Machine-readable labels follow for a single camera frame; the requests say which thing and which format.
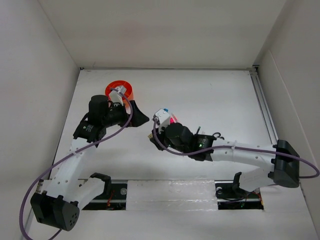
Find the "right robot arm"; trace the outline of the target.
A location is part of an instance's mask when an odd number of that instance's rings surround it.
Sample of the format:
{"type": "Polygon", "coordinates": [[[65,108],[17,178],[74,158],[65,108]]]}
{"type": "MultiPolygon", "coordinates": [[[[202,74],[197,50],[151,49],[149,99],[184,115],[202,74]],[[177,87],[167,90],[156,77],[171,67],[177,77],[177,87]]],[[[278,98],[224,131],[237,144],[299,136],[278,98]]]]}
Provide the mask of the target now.
{"type": "Polygon", "coordinates": [[[242,144],[214,135],[193,134],[180,123],[171,123],[166,127],[155,126],[148,137],[158,150],[187,156],[195,161],[254,166],[251,171],[235,173],[231,191],[237,197],[272,184],[285,188],[299,186],[298,154],[285,140],[267,146],[242,144]]]}

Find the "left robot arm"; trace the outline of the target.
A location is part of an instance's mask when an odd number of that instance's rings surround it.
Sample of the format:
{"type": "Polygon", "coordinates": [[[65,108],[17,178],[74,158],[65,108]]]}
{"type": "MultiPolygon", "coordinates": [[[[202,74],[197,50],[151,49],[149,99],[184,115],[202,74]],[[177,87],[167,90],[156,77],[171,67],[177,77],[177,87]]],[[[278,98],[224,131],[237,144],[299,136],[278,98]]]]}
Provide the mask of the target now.
{"type": "Polygon", "coordinates": [[[127,112],[122,96],[109,100],[105,95],[94,95],[88,104],[88,112],[77,126],[70,157],[64,160],[56,175],[42,193],[34,193],[30,204],[36,220],[63,231],[70,231],[78,221],[80,211],[94,198],[107,198],[112,193],[111,177],[93,173],[84,184],[78,182],[86,162],[96,152],[107,128],[118,125],[139,127],[150,119],[129,100],[127,112]]]}

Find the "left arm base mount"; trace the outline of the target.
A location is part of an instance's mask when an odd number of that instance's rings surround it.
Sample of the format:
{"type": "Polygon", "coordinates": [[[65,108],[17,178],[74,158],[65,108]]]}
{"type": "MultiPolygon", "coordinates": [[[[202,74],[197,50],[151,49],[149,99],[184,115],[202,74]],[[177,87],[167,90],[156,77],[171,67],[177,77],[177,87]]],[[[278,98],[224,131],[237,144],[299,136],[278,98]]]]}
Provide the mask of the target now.
{"type": "Polygon", "coordinates": [[[126,210],[128,193],[127,181],[116,181],[111,183],[108,194],[103,193],[95,197],[83,210],[87,211],[124,211],[126,210]]]}

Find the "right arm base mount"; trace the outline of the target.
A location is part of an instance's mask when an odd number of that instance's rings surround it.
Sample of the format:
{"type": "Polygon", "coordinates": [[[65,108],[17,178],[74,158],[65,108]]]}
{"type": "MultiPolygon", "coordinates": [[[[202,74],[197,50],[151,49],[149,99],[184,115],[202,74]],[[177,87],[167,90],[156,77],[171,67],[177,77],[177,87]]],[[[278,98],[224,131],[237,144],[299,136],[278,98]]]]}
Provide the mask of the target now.
{"type": "Polygon", "coordinates": [[[218,210],[264,210],[259,188],[252,192],[233,189],[231,182],[215,184],[215,196],[218,210]]]}

